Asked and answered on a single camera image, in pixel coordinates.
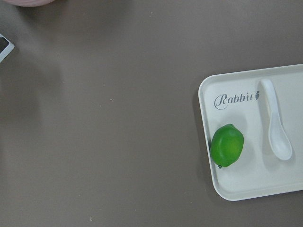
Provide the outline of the cream rabbit tray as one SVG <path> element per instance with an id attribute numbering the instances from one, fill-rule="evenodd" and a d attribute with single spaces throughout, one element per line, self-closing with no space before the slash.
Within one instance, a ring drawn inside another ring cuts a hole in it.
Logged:
<path id="1" fill-rule="evenodd" d="M 268 96 L 261 80 L 276 92 L 282 126 L 292 145 L 280 160 L 268 141 Z M 244 136 L 239 159 L 219 168 L 210 160 L 216 192 L 229 201 L 299 191 L 303 188 L 303 67 L 301 64 L 212 75 L 198 90 L 206 145 L 217 129 L 233 124 Z"/>

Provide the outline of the green lime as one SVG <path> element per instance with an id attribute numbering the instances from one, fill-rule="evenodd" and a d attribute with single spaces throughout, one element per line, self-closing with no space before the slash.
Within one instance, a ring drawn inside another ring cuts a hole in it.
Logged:
<path id="1" fill-rule="evenodd" d="M 243 146 L 243 134 L 233 124 L 226 124 L 214 133 L 210 155 L 219 168 L 228 167 L 239 159 Z"/>

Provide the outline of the grey folded cloth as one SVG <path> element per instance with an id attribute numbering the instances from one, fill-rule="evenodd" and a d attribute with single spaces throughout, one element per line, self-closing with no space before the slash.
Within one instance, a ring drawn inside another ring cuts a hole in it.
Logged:
<path id="1" fill-rule="evenodd" d="M 2 62 L 15 48 L 15 45 L 0 34 L 0 62 Z"/>

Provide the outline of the pink bowl with ice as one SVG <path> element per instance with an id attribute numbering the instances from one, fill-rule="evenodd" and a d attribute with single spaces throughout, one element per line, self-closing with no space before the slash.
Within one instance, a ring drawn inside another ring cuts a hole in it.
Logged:
<path id="1" fill-rule="evenodd" d="M 38 7 L 54 2 L 54 0 L 3 0 L 4 2 L 20 7 Z"/>

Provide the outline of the white ceramic spoon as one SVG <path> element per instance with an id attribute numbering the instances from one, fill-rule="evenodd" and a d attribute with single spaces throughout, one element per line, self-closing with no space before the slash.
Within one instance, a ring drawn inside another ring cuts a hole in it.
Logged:
<path id="1" fill-rule="evenodd" d="M 269 114 L 269 127 L 268 127 L 268 140 L 271 149 L 275 156 L 280 160 L 289 160 L 292 156 L 293 150 L 290 140 L 283 128 L 279 108 L 278 99 L 274 85 L 269 79 L 262 79 L 260 81 L 267 97 L 268 114 Z"/>

